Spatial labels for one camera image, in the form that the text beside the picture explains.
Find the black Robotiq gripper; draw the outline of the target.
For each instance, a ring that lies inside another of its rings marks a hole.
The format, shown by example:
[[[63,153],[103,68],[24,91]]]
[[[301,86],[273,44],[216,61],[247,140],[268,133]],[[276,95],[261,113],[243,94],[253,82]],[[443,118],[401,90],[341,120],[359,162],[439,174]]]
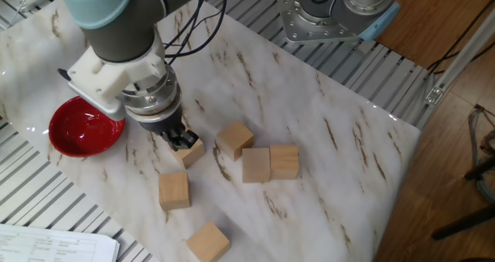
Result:
[[[147,131],[159,135],[165,133],[165,140],[173,151],[191,149],[199,137],[191,130],[184,130],[182,116],[183,108],[179,107],[165,119],[158,119],[156,122],[152,123],[140,122],[140,125]]]

